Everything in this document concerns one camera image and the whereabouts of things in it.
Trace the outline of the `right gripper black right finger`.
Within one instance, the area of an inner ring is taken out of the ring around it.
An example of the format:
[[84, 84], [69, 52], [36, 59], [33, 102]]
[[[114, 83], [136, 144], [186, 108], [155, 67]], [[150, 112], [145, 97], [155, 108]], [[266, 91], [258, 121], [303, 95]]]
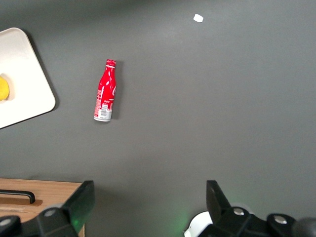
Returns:
[[266, 220], [251, 214], [245, 208], [231, 206], [215, 180], [206, 182], [206, 206], [212, 224], [202, 237], [314, 237], [316, 219], [299, 220], [291, 216], [272, 213]]

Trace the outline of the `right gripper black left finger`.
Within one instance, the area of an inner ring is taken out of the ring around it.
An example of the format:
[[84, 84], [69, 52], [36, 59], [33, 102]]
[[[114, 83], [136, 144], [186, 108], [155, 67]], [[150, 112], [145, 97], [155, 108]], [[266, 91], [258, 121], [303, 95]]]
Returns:
[[44, 209], [21, 222], [18, 215], [0, 218], [2, 237], [78, 237], [95, 206], [94, 182], [84, 181], [60, 206]]

